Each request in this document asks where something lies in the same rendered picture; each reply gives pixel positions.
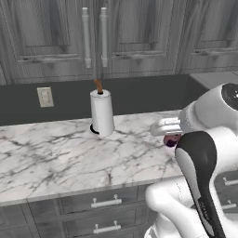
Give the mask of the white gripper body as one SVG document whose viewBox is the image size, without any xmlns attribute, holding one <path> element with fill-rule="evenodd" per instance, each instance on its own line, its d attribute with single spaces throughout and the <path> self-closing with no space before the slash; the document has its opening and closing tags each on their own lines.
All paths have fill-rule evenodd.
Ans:
<svg viewBox="0 0 238 238">
<path fill-rule="evenodd" d="M 151 125 L 151 134 L 156 136 L 181 134 L 180 120 L 177 117 L 164 118 Z"/>
</svg>

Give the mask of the purple drink can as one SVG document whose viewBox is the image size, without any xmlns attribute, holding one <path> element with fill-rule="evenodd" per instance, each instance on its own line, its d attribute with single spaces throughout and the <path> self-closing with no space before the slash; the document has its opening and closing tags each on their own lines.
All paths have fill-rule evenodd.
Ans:
<svg viewBox="0 0 238 238">
<path fill-rule="evenodd" d="M 164 145 L 169 148 L 173 148 L 177 145 L 181 138 L 180 134 L 177 135 L 166 135 L 164 136 Z"/>
</svg>

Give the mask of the white paper towel roll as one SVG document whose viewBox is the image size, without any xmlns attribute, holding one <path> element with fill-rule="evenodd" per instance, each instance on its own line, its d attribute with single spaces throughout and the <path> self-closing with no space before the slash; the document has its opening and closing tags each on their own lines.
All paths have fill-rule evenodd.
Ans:
<svg viewBox="0 0 238 238">
<path fill-rule="evenodd" d="M 102 94 L 99 94 L 98 90 L 93 90 L 90 93 L 90 104 L 92 131 L 102 138 L 110 136 L 114 131 L 111 93 L 106 89 Z"/>
</svg>

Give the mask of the pale grey appliance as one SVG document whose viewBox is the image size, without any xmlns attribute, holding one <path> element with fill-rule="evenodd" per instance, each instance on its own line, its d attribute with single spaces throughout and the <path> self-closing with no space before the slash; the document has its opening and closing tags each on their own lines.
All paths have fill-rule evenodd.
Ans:
<svg viewBox="0 0 238 238">
<path fill-rule="evenodd" d="M 207 89 L 228 83 L 238 84 L 238 72 L 192 73 L 191 78 Z"/>
</svg>

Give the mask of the brown and black towel holder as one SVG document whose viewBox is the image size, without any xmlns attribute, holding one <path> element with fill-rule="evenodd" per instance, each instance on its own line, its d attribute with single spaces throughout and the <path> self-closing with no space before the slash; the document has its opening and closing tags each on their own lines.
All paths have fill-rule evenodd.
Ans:
<svg viewBox="0 0 238 238">
<path fill-rule="evenodd" d="M 96 89 L 90 93 L 91 115 L 92 115 L 91 129 L 95 134 L 99 134 L 97 108 L 98 108 L 99 102 L 103 99 L 103 89 L 102 89 L 101 81 L 99 79 L 95 79 L 94 83 L 96 85 Z"/>
</svg>

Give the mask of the grey drawer front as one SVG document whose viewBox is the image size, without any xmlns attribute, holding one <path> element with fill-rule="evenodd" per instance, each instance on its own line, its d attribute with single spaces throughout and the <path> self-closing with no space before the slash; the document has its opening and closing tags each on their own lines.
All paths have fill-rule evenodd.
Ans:
<svg viewBox="0 0 238 238">
<path fill-rule="evenodd" d="M 65 222 L 68 235 L 72 238 L 83 237 L 88 235 L 104 235 L 110 232 L 116 233 L 124 229 L 140 225 L 143 220 L 144 207 L 129 208 L 126 211 L 109 211 L 101 215 L 93 215 L 89 218 L 77 218 Z M 100 234 L 94 234 L 95 224 L 99 224 L 101 228 L 113 226 L 113 222 L 121 225 L 121 230 L 109 231 Z"/>
<path fill-rule="evenodd" d="M 238 186 L 238 171 L 222 173 L 215 179 L 215 187 L 218 192 L 223 192 L 234 186 Z"/>
<path fill-rule="evenodd" d="M 218 198 L 225 213 L 238 213 L 238 192 L 219 192 Z"/>
<path fill-rule="evenodd" d="M 60 212 L 65 214 L 72 214 L 93 210 L 93 198 L 97 198 L 98 202 L 109 201 L 117 194 L 119 199 L 122 199 L 122 204 L 136 202 L 138 200 L 138 187 L 127 187 L 116 190 L 107 190 L 103 192 L 91 192 L 85 194 L 78 194 L 59 198 Z"/>
</svg>

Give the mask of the grey wood cupboard door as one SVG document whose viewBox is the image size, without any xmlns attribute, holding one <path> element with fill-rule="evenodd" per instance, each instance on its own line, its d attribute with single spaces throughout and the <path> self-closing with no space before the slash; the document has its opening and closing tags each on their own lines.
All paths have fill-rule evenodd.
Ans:
<svg viewBox="0 0 238 238">
<path fill-rule="evenodd" d="M 99 76 L 173 74 L 187 0 L 94 0 Z M 102 7 L 107 7 L 108 65 L 102 67 Z"/>
<path fill-rule="evenodd" d="M 238 0 L 188 0 L 177 73 L 238 71 Z"/>
<path fill-rule="evenodd" d="M 90 0 L 0 0 L 0 62 L 8 85 L 88 80 L 83 9 Z"/>
</svg>

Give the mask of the white wall outlet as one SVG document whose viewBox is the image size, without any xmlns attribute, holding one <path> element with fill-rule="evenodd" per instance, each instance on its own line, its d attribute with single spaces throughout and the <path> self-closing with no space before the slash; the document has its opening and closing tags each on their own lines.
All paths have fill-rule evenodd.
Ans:
<svg viewBox="0 0 238 238">
<path fill-rule="evenodd" d="M 38 87 L 38 88 L 36 88 L 36 90 L 37 90 L 41 108 L 54 106 L 52 92 L 51 92 L 50 87 Z"/>
</svg>

